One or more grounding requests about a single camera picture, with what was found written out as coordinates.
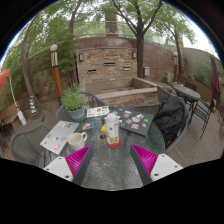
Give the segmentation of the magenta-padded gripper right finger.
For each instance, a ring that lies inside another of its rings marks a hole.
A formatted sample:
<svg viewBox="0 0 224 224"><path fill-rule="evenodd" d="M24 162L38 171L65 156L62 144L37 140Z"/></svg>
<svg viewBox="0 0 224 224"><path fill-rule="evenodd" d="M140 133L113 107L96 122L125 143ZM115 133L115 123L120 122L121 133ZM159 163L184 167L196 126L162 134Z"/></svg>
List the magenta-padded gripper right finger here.
<svg viewBox="0 0 224 224"><path fill-rule="evenodd" d="M130 154L135 162L143 185L147 185L182 169L182 166L168 155L156 155L134 144L130 145Z"/></svg>

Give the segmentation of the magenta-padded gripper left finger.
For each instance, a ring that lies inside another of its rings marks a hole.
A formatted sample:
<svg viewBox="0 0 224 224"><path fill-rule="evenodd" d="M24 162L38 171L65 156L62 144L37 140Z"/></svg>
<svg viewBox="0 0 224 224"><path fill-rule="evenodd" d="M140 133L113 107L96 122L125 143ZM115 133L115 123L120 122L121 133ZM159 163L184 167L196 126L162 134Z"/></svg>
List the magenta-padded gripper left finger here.
<svg viewBox="0 0 224 224"><path fill-rule="evenodd" d="M92 156L93 146L89 145L67 157L57 157L44 170L76 185L81 185Z"/></svg>

